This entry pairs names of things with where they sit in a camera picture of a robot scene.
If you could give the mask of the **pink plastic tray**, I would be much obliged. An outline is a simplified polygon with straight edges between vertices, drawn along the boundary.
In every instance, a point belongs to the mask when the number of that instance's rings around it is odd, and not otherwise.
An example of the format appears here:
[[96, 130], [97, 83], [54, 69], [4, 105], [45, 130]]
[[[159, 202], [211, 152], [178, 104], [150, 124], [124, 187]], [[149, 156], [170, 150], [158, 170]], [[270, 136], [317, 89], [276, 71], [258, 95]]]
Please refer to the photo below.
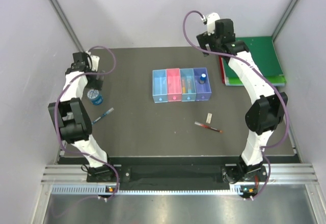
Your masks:
[[179, 68], [167, 69], [167, 93], [169, 102], [181, 101], [182, 87]]

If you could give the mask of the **dark green binder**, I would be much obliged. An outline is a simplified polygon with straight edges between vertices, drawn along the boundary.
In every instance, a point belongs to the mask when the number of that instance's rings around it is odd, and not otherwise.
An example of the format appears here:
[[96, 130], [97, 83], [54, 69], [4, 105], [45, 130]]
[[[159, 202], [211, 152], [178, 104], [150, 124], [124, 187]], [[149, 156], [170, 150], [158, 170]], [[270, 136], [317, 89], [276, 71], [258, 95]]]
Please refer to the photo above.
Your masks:
[[264, 77], [284, 75], [271, 36], [236, 37], [249, 48], [255, 64]]

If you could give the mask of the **purple plastic tray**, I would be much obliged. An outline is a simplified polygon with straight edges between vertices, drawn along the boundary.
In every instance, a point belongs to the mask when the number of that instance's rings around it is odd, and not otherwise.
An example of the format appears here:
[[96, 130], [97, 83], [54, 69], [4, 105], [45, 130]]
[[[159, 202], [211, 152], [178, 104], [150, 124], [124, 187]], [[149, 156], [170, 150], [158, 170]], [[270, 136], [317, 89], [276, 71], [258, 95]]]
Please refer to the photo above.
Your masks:
[[[202, 73], [207, 75], [207, 80], [205, 84], [199, 84], [199, 77]], [[196, 101], [207, 101], [210, 99], [212, 91], [210, 87], [208, 72], [206, 68], [194, 68], [194, 77], [196, 82]]]

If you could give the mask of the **red folder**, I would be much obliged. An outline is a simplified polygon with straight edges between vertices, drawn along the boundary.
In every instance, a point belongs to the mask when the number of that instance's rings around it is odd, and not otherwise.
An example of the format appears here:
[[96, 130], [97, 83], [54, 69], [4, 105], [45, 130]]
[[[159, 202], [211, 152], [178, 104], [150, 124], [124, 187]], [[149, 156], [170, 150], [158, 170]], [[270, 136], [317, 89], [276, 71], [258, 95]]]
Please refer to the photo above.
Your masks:
[[226, 82], [225, 82], [225, 69], [224, 69], [223, 59], [221, 57], [219, 57], [219, 63], [220, 63], [222, 83], [225, 85], [226, 84]]

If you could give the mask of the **light green folder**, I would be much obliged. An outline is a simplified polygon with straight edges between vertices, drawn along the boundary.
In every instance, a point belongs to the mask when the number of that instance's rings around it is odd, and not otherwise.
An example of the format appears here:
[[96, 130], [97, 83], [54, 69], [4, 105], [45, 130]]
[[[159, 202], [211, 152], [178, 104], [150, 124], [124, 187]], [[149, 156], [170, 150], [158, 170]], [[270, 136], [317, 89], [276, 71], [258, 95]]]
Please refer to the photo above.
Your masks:
[[[283, 87], [286, 85], [286, 79], [284, 75], [270, 76], [267, 77], [268, 81], [271, 82], [275, 87]], [[243, 86], [242, 82], [238, 77], [226, 77], [223, 81], [226, 86]]]

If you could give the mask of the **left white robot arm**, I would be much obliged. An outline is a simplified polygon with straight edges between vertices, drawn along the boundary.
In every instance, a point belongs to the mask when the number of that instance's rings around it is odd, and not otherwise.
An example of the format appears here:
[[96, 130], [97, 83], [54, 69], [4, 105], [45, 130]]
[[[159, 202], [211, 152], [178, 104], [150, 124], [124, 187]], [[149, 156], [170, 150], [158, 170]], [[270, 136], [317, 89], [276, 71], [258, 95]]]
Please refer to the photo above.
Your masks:
[[82, 103], [84, 90], [91, 96], [95, 105], [102, 102], [101, 94], [103, 78], [98, 76], [99, 57], [90, 52], [76, 52], [73, 63], [65, 72], [66, 82], [64, 94], [57, 104], [50, 103], [48, 111], [53, 125], [58, 126], [61, 142], [78, 149], [77, 154], [83, 155], [89, 166], [81, 166], [87, 173], [88, 182], [111, 182], [116, 180], [116, 170], [110, 166], [108, 154], [100, 148], [92, 135], [93, 125]]

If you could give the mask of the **light blue tray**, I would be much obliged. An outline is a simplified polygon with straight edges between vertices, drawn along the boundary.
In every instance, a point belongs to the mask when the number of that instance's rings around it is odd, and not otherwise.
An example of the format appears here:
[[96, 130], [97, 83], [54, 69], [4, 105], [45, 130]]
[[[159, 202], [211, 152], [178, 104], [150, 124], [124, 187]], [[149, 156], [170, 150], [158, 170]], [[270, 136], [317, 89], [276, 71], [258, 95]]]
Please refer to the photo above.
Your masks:
[[[180, 69], [180, 76], [181, 76], [181, 80], [185, 79], [185, 82], [186, 82], [186, 93], [185, 94], [182, 93], [181, 101], [182, 102], [195, 101], [197, 91], [196, 91], [196, 82], [195, 82], [195, 77], [194, 77], [194, 69], [193, 68]], [[193, 86], [192, 93], [187, 92], [187, 78], [190, 78], [192, 80], [192, 86]]]
[[152, 71], [152, 97], [155, 103], [168, 101], [166, 69]]

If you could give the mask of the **blue grey eraser stick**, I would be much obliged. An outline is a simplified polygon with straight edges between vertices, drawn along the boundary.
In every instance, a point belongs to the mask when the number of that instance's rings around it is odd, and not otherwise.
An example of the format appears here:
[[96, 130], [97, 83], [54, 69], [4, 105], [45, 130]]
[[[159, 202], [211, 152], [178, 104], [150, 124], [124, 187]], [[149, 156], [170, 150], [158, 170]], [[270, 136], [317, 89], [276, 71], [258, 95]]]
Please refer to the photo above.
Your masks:
[[192, 93], [193, 92], [193, 88], [192, 88], [192, 80], [190, 78], [187, 78], [187, 92], [188, 93]]

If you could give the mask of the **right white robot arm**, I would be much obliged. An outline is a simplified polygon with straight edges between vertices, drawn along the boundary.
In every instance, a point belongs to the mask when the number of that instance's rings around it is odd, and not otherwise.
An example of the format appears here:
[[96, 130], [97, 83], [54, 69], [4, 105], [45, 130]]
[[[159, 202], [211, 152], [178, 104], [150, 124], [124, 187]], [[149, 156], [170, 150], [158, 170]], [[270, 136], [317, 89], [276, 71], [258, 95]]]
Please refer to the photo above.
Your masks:
[[244, 151], [235, 168], [224, 168], [223, 176], [229, 183], [250, 181], [261, 170], [263, 153], [267, 142], [282, 122], [287, 95], [276, 94], [255, 64], [249, 47], [237, 41], [233, 21], [221, 19], [217, 13], [202, 17], [206, 32], [197, 35], [204, 54], [218, 52], [227, 65], [236, 73], [245, 87], [251, 107], [245, 115], [249, 134]]

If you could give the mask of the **blue cap bottle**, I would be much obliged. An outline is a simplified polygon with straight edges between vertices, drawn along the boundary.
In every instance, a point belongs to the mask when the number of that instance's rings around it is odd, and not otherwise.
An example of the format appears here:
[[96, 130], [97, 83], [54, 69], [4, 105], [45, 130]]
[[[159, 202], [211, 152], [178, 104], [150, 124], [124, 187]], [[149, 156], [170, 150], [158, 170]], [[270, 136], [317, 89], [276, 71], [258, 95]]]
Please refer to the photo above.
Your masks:
[[202, 73], [199, 77], [199, 84], [205, 84], [207, 80], [207, 75], [205, 73]]

